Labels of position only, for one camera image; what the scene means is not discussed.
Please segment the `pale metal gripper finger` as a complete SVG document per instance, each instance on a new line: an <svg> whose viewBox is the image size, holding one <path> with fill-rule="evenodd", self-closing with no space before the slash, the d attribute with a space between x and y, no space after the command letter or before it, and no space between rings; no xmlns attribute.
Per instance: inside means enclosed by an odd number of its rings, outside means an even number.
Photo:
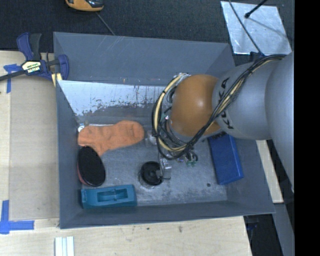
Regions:
<svg viewBox="0 0 320 256"><path fill-rule="evenodd" d="M170 161L166 158L161 158L160 159L160 167L162 170L162 175L163 176L170 176L172 173L172 164Z"/></svg>
<svg viewBox="0 0 320 256"><path fill-rule="evenodd" d="M146 147L153 147L157 145L157 139L153 136L153 133L151 130L148 130L146 132Z"/></svg>

